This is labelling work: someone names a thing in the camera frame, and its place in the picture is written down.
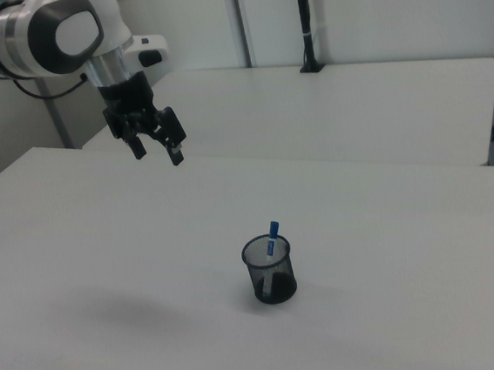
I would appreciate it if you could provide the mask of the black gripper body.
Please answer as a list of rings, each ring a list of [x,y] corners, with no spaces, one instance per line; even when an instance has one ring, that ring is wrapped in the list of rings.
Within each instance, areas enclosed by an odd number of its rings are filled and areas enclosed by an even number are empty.
[[[143,71],[120,84],[98,87],[105,101],[104,117],[116,139],[125,135],[125,121],[138,121],[131,126],[135,132],[147,133],[157,127],[154,117],[153,91]]]

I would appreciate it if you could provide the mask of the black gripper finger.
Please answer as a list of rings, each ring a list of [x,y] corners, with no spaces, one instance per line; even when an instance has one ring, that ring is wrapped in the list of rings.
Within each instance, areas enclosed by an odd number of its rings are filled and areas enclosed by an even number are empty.
[[[161,111],[146,111],[144,118],[145,133],[165,147],[173,165],[180,165],[184,161],[181,148],[186,133],[174,110],[166,107]]]
[[[126,120],[122,128],[123,141],[130,147],[136,159],[142,159],[146,155],[146,150],[137,135],[134,125],[129,120]]]

